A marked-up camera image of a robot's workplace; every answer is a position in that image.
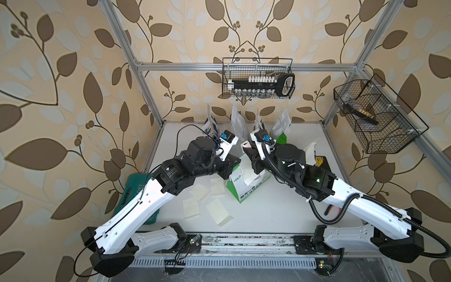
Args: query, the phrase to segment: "wire mesh basket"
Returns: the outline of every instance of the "wire mesh basket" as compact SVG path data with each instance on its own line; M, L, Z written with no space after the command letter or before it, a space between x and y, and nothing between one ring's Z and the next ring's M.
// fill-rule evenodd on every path
M293 60L255 59L222 59L222 95L238 99L290 99L295 90Z
M353 80L334 88L334 100L351 125L366 153L399 153L415 138L429 129L428 125L397 95L400 110L380 90L380 77Z

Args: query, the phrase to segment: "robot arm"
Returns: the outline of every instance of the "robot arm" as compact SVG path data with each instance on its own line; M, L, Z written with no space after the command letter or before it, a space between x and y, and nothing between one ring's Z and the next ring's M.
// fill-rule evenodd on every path
M263 169L280 178L298 194L306 197L317 219L325 224L317 226L312 240L315 249L340 249L345 247L379 249L397 261L410 263L419 255L433 258L451 256L450 246L439 236L421 226L421 212L406 210L381 203L351 187L331 172L305 163L305 152L292 144L276 144L264 129L251 133L254 144L243 148L252 161L256 174ZM333 220L326 220L316 210L313 200L324 201L342 208ZM338 223L349 211L367 222L357 228L327 227ZM432 236L446 249L441 254L424 252L423 237L417 229Z
M168 227L135 233L161 206L193 185L198 176L219 174L228 179L240 159L228 155L238 137L229 131L220 135L219 147L209 137L198 137L187 150L161 163L143 190L100 227L87 227L81 234L94 270L112 277L127 268L135 257L157 250L183 246L186 234L173 223Z

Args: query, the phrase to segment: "vented metal panel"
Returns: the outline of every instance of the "vented metal panel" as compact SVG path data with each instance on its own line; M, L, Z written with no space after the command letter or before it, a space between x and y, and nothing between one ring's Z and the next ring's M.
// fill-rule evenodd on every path
M278 269L315 269L314 258L248 258L248 257L191 257L181 260L190 268L278 268ZM130 267L160 268L165 266L163 258L143 256L135 259Z

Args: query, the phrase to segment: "white table surface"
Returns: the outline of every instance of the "white table surface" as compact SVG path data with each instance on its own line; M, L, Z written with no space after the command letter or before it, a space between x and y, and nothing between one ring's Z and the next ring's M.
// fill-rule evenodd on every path
M177 131L185 125L187 124L166 123L151 168L174 156ZM224 127L224 130L227 127L230 128L230 125L220 125L220 127ZM300 149L304 149L319 138L316 155L326 156L331 171L341 177L338 164L319 124L292 124L290 129L291 132L287 134L287 142ZM194 126L183 129L179 134L177 153L186 150L189 142L198 136L202 136L202 133ZM187 232L313 233L315 227L321 224L313 215L310 205L305 202L306 199L297 194L293 188L278 183L274 176L271 176L242 203L239 203L227 188L225 196L212 197L210 193L203 202L199 202L200 215L185 219L182 200L193 196L190 190L197 183L201 183L211 190L210 179L217 177L219 176L214 174L196 178L193 186L184 189L178 196L160 208L154 224L143 225L139 230L157 230L178 222ZM215 198L220 200L233 217L232 221L222 227L215 223L206 208ZM320 214L323 214L328 206L319 202L315 202L315 205ZM327 217L323 217L332 219L337 214L338 208L334 207ZM347 213L336 226L351 227L361 224L362 221L358 217Z

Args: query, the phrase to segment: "green and white box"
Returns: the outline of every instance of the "green and white box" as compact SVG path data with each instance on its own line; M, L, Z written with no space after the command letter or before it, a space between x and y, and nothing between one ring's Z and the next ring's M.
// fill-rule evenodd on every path
M241 156L241 162L248 158L247 155ZM234 167L232 174L230 174L230 181L227 181L226 187L235 196L235 198L241 203L246 199L253 191L255 191L263 182L269 179L269 173L263 170L257 177L249 184L244 182L242 166L237 165Z

